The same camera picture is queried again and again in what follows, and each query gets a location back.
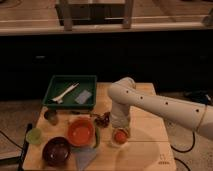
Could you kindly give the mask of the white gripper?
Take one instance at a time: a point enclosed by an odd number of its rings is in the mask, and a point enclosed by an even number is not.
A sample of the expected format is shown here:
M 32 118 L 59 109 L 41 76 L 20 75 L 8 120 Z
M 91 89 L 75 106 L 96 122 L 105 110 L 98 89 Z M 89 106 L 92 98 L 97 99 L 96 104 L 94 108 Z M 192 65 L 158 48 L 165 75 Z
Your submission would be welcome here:
M 128 128 L 130 126 L 130 106 L 112 102 L 110 123 L 114 128 Z

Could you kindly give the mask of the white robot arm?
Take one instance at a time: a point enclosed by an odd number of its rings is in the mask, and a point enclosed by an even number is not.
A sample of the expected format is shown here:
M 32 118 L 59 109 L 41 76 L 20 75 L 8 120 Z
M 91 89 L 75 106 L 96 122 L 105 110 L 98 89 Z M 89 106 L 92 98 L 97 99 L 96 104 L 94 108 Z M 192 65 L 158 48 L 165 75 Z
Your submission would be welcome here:
M 112 100 L 110 122 L 114 128 L 129 127 L 130 107 L 134 106 L 213 140 L 213 106 L 149 95 L 137 90 L 130 77 L 112 83 L 107 93 Z

